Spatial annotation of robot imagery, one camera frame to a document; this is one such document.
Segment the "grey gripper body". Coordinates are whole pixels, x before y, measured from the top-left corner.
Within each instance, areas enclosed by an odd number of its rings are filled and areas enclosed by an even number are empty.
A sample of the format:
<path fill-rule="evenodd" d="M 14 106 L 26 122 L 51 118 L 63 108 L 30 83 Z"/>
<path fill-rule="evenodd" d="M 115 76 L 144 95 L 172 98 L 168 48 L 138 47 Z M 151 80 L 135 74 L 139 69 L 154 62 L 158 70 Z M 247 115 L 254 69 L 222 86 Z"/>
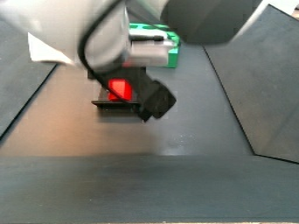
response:
<path fill-rule="evenodd" d="M 124 67 L 163 67 L 168 64 L 168 52 L 174 42 L 164 35 L 130 35 L 130 51 Z"/>

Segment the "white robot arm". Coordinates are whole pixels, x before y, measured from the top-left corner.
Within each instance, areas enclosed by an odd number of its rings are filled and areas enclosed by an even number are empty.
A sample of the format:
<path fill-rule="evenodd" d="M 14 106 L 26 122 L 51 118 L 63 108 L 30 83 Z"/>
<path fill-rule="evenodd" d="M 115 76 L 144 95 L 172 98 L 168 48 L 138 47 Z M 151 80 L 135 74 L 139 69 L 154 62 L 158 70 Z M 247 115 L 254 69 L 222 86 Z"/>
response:
<path fill-rule="evenodd" d="M 188 44 L 230 42 L 246 29 L 264 0 L 136 0 Z M 139 55 L 130 44 L 127 0 L 0 0 L 0 18 L 28 34 L 32 60 L 102 69 L 124 61 L 166 62 L 151 50 Z"/>

